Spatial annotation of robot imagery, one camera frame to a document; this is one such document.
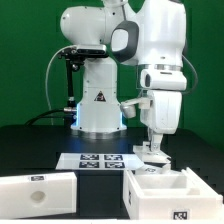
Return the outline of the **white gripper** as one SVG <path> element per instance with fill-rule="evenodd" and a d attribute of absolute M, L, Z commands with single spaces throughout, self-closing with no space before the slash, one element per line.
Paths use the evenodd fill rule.
<path fill-rule="evenodd" d="M 179 123 L 182 94 L 175 91 L 148 90 L 140 121 L 148 126 L 149 150 L 160 150 L 163 135 L 173 134 Z"/>

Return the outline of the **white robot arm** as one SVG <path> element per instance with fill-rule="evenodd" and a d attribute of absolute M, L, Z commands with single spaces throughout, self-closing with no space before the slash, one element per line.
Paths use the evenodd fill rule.
<path fill-rule="evenodd" d="M 102 0 L 102 7 L 70 7 L 60 20 L 63 35 L 84 64 L 83 96 L 71 128 L 111 135 L 126 129 L 122 119 L 140 109 L 151 152 L 179 123 L 187 80 L 182 73 L 186 12 L 179 0 L 144 0 L 134 11 L 128 0 Z M 117 66 L 138 69 L 142 94 L 117 100 Z"/>

